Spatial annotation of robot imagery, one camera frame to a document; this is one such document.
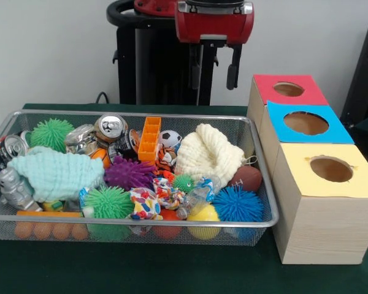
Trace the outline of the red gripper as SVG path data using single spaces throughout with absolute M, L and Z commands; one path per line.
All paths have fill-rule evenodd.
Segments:
M 189 74 L 191 89 L 198 89 L 201 78 L 201 40 L 225 40 L 233 49 L 228 67 L 226 87 L 237 88 L 242 44 L 249 39 L 254 25 L 254 14 L 214 15 L 205 13 L 175 13 L 175 27 L 179 41 L 190 43 Z

